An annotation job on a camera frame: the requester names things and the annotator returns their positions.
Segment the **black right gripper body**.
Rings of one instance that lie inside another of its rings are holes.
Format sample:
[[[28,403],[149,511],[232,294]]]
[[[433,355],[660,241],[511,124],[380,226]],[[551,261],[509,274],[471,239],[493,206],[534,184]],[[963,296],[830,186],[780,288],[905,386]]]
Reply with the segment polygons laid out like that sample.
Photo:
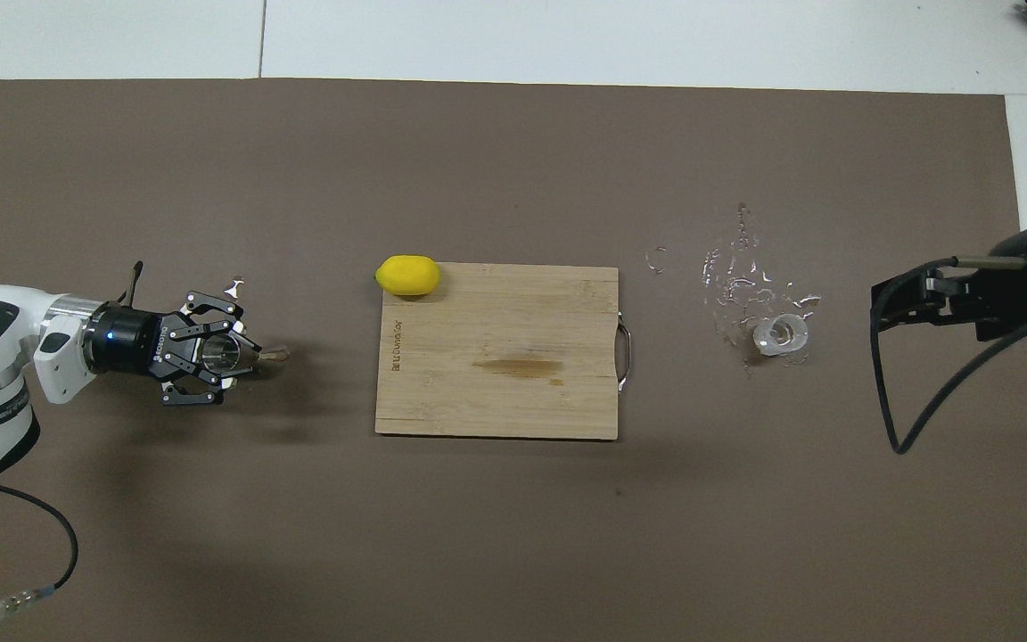
[[[1027,259],[1027,228],[996,243],[988,251],[993,257]],[[975,322],[975,338],[979,342],[998,340],[1027,324],[1027,267],[1018,271],[975,272],[987,316]]]

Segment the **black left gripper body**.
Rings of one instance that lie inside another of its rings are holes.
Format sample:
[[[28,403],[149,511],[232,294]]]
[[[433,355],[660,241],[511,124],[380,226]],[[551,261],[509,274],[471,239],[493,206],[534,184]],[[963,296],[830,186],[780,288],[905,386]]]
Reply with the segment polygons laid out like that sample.
[[[160,325],[183,322],[182,313],[132,308],[102,308],[88,322],[88,366],[97,375],[118,371],[150,377],[179,377],[179,366],[164,366],[159,356]]]

